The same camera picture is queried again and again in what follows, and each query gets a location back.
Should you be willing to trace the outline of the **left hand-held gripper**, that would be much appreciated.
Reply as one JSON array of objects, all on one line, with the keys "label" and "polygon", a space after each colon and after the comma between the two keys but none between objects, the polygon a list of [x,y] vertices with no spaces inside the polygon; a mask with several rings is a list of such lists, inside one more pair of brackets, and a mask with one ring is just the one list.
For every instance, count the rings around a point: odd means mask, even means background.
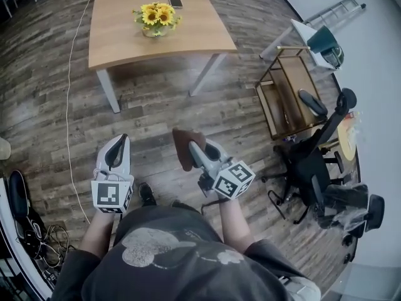
[{"label": "left hand-held gripper", "polygon": [[122,134],[109,140],[98,152],[95,179],[91,182],[94,207],[105,214],[124,214],[133,195],[130,175],[130,139]]}]

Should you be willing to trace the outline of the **brown cloth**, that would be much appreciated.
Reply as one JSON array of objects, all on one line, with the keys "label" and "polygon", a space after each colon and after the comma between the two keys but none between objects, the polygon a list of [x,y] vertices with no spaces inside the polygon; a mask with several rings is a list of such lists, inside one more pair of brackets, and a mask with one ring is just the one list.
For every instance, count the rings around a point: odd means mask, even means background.
[{"label": "brown cloth", "polygon": [[189,143],[194,141],[200,149],[204,151],[206,148],[206,138],[204,134],[174,127],[172,129],[172,136],[177,151],[177,157],[183,170],[185,172],[191,171],[194,166],[194,160],[190,153]]}]

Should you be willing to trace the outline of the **yellow sunflower bouquet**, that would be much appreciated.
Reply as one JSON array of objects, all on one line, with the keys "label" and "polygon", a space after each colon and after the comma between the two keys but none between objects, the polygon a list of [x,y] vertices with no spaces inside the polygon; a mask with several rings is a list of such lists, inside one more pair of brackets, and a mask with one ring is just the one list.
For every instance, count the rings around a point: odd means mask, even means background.
[{"label": "yellow sunflower bouquet", "polygon": [[143,4],[138,10],[133,9],[134,22],[141,26],[142,34],[148,38],[167,35],[182,22],[182,16],[167,3]]}]

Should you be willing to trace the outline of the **person's left forearm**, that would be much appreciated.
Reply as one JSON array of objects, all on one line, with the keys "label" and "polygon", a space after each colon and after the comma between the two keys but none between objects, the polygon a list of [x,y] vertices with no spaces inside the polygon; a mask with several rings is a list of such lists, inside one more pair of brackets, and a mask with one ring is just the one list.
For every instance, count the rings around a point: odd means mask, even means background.
[{"label": "person's left forearm", "polygon": [[110,246],[115,214],[97,211],[79,245],[79,249],[103,258]]}]

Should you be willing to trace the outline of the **person's left black shoe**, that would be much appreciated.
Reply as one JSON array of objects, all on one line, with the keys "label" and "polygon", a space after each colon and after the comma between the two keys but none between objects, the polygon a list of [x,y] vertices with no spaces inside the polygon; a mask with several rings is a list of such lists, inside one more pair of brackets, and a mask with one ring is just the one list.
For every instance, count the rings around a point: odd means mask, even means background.
[{"label": "person's left black shoe", "polygon": [[154,192],[148,183],[143,182],[139,185],[138,195],[142,200],[143,207],[157,205],[157,202],[154,198]]}]

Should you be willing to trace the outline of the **black office chair with headrest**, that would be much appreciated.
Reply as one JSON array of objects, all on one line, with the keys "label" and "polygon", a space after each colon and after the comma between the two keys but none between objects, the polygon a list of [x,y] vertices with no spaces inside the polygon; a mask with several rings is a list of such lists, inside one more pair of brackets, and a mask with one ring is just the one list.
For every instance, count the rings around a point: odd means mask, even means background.
[{"label": "black office chair with headrest", "polygon": [[337,98],[335,111],[322,128],[317,129],[311,137],[292,145],[289,149],[280,145],[274,147],[274,151],[284,161],[286,172],[263,176],[261,181],[265,183],[269,179],[277,178],[286,180],[284,193],[281,197],[273,190],[268,191],[268,196],[274,195],[276,197],[271,202],[282,218],[285,218],[285,215],[279,206],[285,202],[292,187],[299,189],[299,192],[294,193],[293,196],[300,198],[306,206],[300,219],[293,221],[294,224],[300,224],[304,220],[311,206],[317,206],[319,209],[324,208],[323,193],[329,185],[333,184],[326,165],[335,163],[341,172],[344,171],[344,167],[338,152],[335,152],[334,158],[325,158],[325,153],[319,149],[319,146],[329,140],[349,110],[354,108],[356,104],[355,93],[349,88],[343,88]]}]

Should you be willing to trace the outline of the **black padded object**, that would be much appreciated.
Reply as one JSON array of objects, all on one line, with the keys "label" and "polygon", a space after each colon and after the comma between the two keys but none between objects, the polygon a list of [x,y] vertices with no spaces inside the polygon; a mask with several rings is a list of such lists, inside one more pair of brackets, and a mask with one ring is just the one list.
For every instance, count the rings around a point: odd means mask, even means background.
[{"label": "black padded object", "polygon": [[9,204],[14,218],[25,218],[29,214],[28,188],[24,176],[15,170],[9,177]]}]

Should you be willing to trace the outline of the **beige object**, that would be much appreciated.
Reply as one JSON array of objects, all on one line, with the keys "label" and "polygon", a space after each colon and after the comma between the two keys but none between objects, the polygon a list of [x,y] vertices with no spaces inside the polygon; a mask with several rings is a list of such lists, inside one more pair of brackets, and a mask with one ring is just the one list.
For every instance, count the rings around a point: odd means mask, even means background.
[{"label": "beige object", "polygon": [[11,144],[0,137],[0,161],[5,161],[11,156]]}]

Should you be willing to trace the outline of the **person's dark printed t-shirt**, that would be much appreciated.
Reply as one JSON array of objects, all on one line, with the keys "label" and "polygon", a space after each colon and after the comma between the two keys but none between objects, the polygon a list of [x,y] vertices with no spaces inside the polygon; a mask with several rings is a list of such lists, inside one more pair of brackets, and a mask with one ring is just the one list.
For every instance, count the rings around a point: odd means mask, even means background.
[{"label": "person's dark printed t-shirt", "polygon": [[199,213],[138,208],[103,258],[68,254],[51,301],[294,301],[280,277],[304,277],[268,240],[244,253]]}]

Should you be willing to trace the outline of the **wooden table with white legs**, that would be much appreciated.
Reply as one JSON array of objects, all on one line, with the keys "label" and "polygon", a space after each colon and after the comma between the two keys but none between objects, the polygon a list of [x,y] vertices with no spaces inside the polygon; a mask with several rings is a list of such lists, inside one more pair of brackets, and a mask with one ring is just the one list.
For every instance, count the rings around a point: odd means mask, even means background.
[{"label": "wooden table with white legs", "polygon": [[210,55],[189,94],[195,96],[228,53],[237,48],[210,0],[181,0],[184,20],[162,38],[147,38],[134,23],[132,10],[143,4],[168,0],[95,0],[91,16],[88,67],[95,70],[106,98],[120,112],[108,69],[165,56],[192,53]]}]

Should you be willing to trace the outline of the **round yellow table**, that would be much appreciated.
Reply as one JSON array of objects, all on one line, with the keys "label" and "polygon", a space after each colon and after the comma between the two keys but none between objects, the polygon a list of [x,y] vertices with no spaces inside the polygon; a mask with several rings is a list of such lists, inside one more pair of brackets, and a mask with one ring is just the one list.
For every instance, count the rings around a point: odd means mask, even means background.
[{"label": "round yellow table", "polygon": [[338,142],[344,157],[348,161],[355,158],[357,149],[357,123],[360,121],[360,112],[352,111],[337,127]]}]

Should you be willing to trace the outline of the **small white table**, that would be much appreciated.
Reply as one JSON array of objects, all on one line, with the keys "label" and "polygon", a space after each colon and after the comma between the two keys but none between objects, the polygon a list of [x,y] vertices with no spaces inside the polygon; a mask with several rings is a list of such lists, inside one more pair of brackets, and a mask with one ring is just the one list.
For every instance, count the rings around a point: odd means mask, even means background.
[{"label": "small white table", "polygon": [[[317,32],[317,30],[300,23],[296,20],[291,20],[290,26],[284,30],[272,43],[269,44],[267,48],[265,48],[260,54],[259,57],[262,59],[267,59],[268,55],[281,44],[281,42],[289,36],[292,32],[296,32],[298,36],[301,38],[303,44],[306,46],[307,41]],[[336,71],[336,68],[329,64],[327,61],[323,59],[320,54],[310,52],[311,58],[313,60],[314,67],[324,68],[326,71],[333,73]]]}]

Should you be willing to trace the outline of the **person's light trousers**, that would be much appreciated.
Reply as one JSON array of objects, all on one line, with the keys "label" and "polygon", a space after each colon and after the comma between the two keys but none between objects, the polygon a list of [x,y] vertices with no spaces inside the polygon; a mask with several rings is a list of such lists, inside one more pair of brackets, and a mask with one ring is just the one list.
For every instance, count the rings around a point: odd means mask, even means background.
[{"label": "person's light trousers", "polygon": [[311,280],[304,277],[280,277],[294,301],[321,301],[320,288]]}]

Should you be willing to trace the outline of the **metal ladder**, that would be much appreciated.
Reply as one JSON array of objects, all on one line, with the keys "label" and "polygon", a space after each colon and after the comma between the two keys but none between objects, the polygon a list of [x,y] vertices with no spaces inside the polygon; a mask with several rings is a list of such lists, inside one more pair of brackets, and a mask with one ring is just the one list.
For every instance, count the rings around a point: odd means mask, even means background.
[{"label": "metal ladder", "polygon": [[303,24],[314,29],[322,26],[333,28],[364,11],[366,6],[365,3],[360,4],[357,0],[340,0],[305,19]]}]

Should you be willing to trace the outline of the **wooden cart with gold frame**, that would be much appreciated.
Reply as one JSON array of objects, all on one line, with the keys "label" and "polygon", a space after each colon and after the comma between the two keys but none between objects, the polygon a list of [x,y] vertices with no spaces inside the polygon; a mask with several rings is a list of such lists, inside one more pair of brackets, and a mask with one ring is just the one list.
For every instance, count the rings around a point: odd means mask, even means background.
[{"label": "wooden cart with gold frame", "polygon": [[309,46],[279,46],[278,53],[255,89],[261,102],[273,140],[285,139],[321,125],[327,120],[326,108],[315,113],[302,101],[300,91],[306,91],[317,101],[316,85],[301,56]]}]

